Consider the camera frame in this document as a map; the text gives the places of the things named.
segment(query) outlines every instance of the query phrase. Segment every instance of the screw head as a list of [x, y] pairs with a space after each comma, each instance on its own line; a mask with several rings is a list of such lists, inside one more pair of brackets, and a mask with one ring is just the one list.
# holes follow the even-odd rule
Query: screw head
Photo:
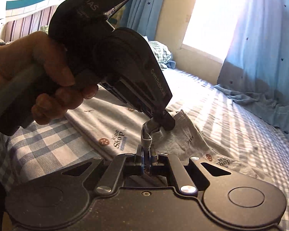
[[196, 192], [196, 190], [197, 189], [194, 186], [190, 185], [185, 185], [180, 188], [180, 191], [186, 194], [193, 194], [194, 192]]
[[96, 192], [99, 194], [108, 194], [111, 192], [111, 188], [108, 186], [99, 186], [96, 188]]
[[148, 192], [148, 191], [144, 191], [144, 192], [142, 192], [142, 195], [143, 195], [143, 196], [150, 196], [150, 195], [151, 195], [151, 193], [150, 193], [150, 192]]

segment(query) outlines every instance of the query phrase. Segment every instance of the window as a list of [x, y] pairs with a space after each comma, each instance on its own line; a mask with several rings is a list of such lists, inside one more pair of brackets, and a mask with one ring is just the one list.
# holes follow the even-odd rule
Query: window
[[245, 0], [196, 0], [183, 48], [224, 62]]

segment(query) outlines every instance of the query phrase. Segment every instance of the gray cloth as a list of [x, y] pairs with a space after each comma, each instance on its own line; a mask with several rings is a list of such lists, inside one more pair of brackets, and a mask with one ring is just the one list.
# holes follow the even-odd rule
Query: gray cloth
[[149, 119], [102, 87], [94, 98], [68, 111], [66, 117], [91, 147], [107, 160], [119, 154], [136, 153], [142, 125]]
[[202, 157], [217, 165], [272, 183], [271, 178], [260, 169], [236, 161], [220, 145], [208, 138], [205, 140], [183, 110], [178, 113], [171, 112], [171, 115], [176, 121], [176, 126], [171, 131], [160, 128], [153, 119], [143, 125], [141, 144], [144, 148], [154, 144], [158, 154], [173, 154], [181, 161], [188, 161], [190, 157]]

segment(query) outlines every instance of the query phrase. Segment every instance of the striped headboard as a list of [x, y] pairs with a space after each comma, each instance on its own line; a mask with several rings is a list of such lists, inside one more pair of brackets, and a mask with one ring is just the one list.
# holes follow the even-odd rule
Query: striped headboard
[[7, 1], [6, 17], [0, 20], [0, 39], [5, 42], [40, 30], [48, 25], [58, 5], [65, 0]]
[[0, 30], [0, 39], [5, 42], [15, 41], [39, 31], [42, 26], [49, 25], [57, 7], [57, 5], [51, 6], [24, 18], [8, 22]]

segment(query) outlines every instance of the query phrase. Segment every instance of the pillow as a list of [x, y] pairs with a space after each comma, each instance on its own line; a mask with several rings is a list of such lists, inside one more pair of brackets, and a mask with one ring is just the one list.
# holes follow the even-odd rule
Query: pillow
[[48, 35], [48, 27], [49, 27], [48, 25], [42, 26], [40, 28], [40, 31], [45, 32]]
[[162, 69], [167, 67], [174, 69], [176, 62], [172, 60], [172, 54], [168, 47], [158, 41], [148, 41], [155, 58]]

